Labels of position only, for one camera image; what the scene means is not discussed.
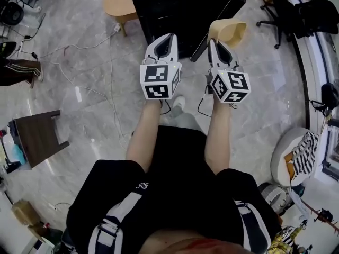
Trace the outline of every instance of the wooden stool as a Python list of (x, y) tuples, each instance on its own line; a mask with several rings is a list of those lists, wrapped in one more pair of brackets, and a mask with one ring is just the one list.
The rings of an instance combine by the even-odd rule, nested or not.
[(103, 9), (108, 15), (115, 17), (126, 37), (124, 23), (138, 18), (133, 0), (103, 0)]

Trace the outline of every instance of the floor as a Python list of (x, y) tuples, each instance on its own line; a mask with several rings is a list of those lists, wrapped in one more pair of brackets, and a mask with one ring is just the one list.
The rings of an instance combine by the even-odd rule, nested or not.
[[(23, 49), (43, 56), (69, 43), (93, 46), (106, 38), (115, 21), (101, 8), (102, 0), (40, 0), (46, 19), (37, 34)], [(288, 129), (305, 125), (304, 93), (300, 70), (292, 46), (283, 39), (279, 50), (275, 29), (262, 25), (268, 15), (259, 6), (261, 0), (247, 0), (237, 18), (247, 23), (247, 31), (236, 48), (240, 63), (251, 79), (252, 94), (233, 110), (231, 123), (231, 167), (251, 173), (258, 184), (271, 179), (270, 160), (280, 136)], [(33, 34), (34, 30), (25, 32)], [(13, 117), (61, 110), (57, 131), (70, 146), (50, 157), (33, 170), (17, 170), (5, 176), (10, 197), (28, 200), (42, 219), (64, 229), (67, 204), (72, 203), (97, 159), (123, 159), (138, 122), (144, 102), (139, 85), (139, 64), (146, 41), (138, 21), (126, 24), (128, 37), (121, 33), (95, 49), (69, 47), (44, 57), (61, 63), (64, 73), (77, 86), (85, 86), (105, 97), (77, 88), (60, 72), (57, 65), (43, 62), (45, 78), (29, 89), (26, 83), (0, 89), (0, 126)], [(13, 39), (19, 41), (14, 33)], [(112, 96), (110, 87), (113, 63)], [(210, 119), (197, 112), (209, 69), (207, 53), (196, 63), (183, 64), (177, 94), (186, 97), (185, 111), (194, 114), (207, 132)], [(201, 110), (211, 113), (212, 97), (207, 96)]]

